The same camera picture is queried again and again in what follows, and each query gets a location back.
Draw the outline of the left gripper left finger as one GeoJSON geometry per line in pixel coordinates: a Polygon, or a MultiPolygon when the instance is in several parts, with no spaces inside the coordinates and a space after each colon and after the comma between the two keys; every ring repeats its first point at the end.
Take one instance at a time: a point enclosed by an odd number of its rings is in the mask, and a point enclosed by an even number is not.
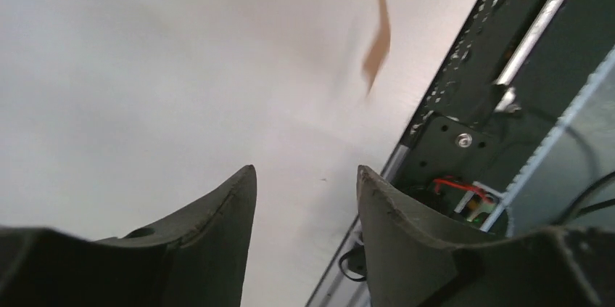
{"type": "Polygon", "coordinates": [[[1,229],[3,306],[239,306],[257,198],[240,168],[213,191],[122,238],[1,229]]]}

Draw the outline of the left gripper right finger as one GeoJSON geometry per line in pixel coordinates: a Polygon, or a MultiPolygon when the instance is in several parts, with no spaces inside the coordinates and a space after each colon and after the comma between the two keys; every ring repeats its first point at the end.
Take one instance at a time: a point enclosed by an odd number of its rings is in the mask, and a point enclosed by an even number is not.
{"type": "Polygon", "coordinates": [[[373,306],[612,306],[614,233],[547,226],[500,238],[358,167],[358,215],[373,306]]]}

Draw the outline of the tan ribbon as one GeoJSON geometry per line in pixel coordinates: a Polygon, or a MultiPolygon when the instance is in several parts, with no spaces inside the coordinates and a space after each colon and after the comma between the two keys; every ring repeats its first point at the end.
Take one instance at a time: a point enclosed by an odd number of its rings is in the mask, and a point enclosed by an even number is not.
{"type": "Polygon", "coordinates": [[[391,46],[391,25],[387,0],[378,2],[378,30],[371,47],[363,60],[363,75],[366,80],[366,96],[368,96],[376,81],[377,75],[384,64],[391,46]]]}

